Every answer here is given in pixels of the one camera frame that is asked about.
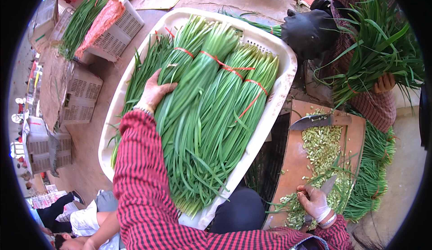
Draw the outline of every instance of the silver bangle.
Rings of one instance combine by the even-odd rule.
[[[335,218],[336,218],[336,213],[334,213],[333,216],[330,217],[330,219],[329,219],[327,222],[325,222],[324,224],[318,224],[318,226],[321,227],[321,228],[325,228],[325,227],[327,227],[328,225],[330,225],[330,223],[331,223]]]

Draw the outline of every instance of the red checkered shirt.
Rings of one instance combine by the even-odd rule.
[[[359,0],[337,1],[348,8],[350,4],[355,5],[355,2],[358,2]],[[335,9],[333,4],[331,4],[330,7],[336,24],[339,26],[346,26],[348,21],[341,20],[343,16],[340,14],[339,10]],[[323,65],[331,62],[342,52],[347,50],[353,43],[354,39],[350,34],[341,33],[334,46],[327,52],[323,60]],[[328,67],[324,68],[324,70],[320,72],[320,78],[338,73],[347,73],[353,54],[354,50],[351,50]],[[396,120],[396,103],[392,91],[381,92],[378,94],[375,94],[372,91],[362,92],[352,98],[350,102],[356,110],[363,114],[366,119],[382,132],[387,132]]]
[[[113,183],[127,249],[289,249],[312,236],[287,227],[214,234],[180,225],[154,119],[136,110],[121,122]],[[338,215],[334,225],[317,228],[314,237],[322,249],[344,249],[350,246],[345,227]]]

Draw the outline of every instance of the knife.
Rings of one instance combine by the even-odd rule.
[[[319,126],[330,126],[330,125],[350,125],[353,119],[350,115],[347,116],[336,116],[333,114],[327,115],[310,115],[303,117],[293,123],[288,129],[289,130],[306,130],[310,127]]]
[[[324,182],[324,184],[320,188],[320,191],[323,191],[327,196],[328,193],[330,193],[330,191],[332,190],[334,182],[336,181],[337,177],[338,177],[337,175],[334,175],[333,177],[329,178],[326,182]],[[306,231],[308,231],[309,227],[312,224],[312,216],[310,214],[307,214],[305,215],[304,220],[305,221],[301,226],[300,231],[306,233]]]

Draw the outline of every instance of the concrete floor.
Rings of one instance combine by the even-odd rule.
[[[225,6],[237,14],[255,11],[252,20],[261,23],[280,24],[288,8],[295,8],[294,0],[180,0],[175,8],[193,7],[208,11],[217,11]],[[85,125],[67,126],[73,139],[73,164],[60,168],[59,178],[49,175],[52,183],[59,190],[78,190],[89,203],[99,189],[112,189],[112,183],[102,172],[97,151],[103,123],[114,92],[127,64],[131,61],[135,47],[138,47],[156,22],[166,13],[164,10],[140,10],[139,15],[145,25],[128,45],[116,63],[89,56],[86,63],[92,72],[104,80],[104,85],[96,103],[92,121]],[[373,241],[387,242],[405,218],[416,195],[423,173],[426,153],[420,148],[418,119],[412,116],[399,116],[394,124],[397,140],[397,152],[394,161],[387,168],[389,190],[382,197],[381,209],[364,217],[359,224],[349,225],[360,238],[370,237]]]

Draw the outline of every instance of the wooden cutting board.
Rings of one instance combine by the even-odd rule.
[[[291,111],[289,125],[292,125],[297,120],[306,116],[306,113],[315,112],[316,108],[323,108],[325,112],[331,111],[331,108],[329,107],[323,107],[317,104],[298,100],[292,100],[292,104],[292,109],[294,111]],[[335,110],[334,114],[345,115],[346,113]],[[351,172],[356,173],[357,166],[360,164],[361,160],[361,152],[365,138],[364,132],[366,130],[366,120],[353,114],[349,114],[349,116],[352,117],[353,123],[348,127],[343,126],[340,137],[340,146],[342,152],[345,150],[345,153],[347,154],[346,157],[349,155],[355,155],[357,153],[356,156],[351,158]],[[310,165],[310,161],[308,158],[306,158],[306,150],[303,149],[304,142],[301,131],[289,130],[287,135],[288,140],[286,143],[285,155],[282,164],[282,170],[284,170],[285,173],[279,175],[279,182],[275,191],[275,195],[273,196],[272,203],[280,203],[279,199],[282,196],[297,192],[297,186],[306,183],[306,180],[302,180],[303,176],[312,177],[312,169],[308,170],[306,167],[307,165]],[[346,149],[344,149],[345,136],[347,137]],[[268,214],[263,229],[267,230],[270,227],[283,227],[285,225],[286,217],[286,212]]]

